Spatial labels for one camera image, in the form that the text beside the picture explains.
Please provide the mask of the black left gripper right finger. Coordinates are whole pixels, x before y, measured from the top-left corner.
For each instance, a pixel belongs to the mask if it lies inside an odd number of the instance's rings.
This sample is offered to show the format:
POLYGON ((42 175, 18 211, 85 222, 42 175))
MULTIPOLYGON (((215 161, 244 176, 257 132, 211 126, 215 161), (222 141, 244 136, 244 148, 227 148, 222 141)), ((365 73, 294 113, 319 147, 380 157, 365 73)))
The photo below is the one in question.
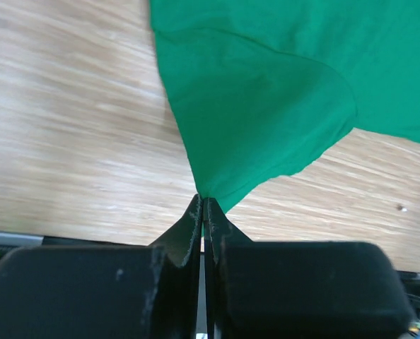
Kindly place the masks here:
POLYGON ((203 205, 210 338, 398 338, 413 310, 368 242, 255 242, 203 205))

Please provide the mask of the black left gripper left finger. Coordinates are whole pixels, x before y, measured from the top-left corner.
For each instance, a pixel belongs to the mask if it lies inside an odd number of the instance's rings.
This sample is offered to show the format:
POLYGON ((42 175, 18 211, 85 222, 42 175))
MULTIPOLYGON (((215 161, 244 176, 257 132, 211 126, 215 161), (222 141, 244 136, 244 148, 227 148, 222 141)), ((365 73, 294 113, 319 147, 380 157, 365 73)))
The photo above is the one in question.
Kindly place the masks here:
POLYGON ((193 338, 202 199, 148 246, 0 247, 0 338, 193 338))

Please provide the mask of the green t-shirt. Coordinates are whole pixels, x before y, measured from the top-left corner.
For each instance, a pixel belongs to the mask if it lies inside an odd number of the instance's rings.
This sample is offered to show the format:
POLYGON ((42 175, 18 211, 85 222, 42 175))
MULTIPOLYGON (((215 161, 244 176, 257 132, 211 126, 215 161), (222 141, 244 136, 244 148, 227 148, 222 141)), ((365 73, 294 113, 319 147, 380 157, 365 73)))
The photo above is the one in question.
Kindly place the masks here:
POLYGON ((152 1, 198 193, 229 211, 358 128, 420 143, 420 1, 152 1))

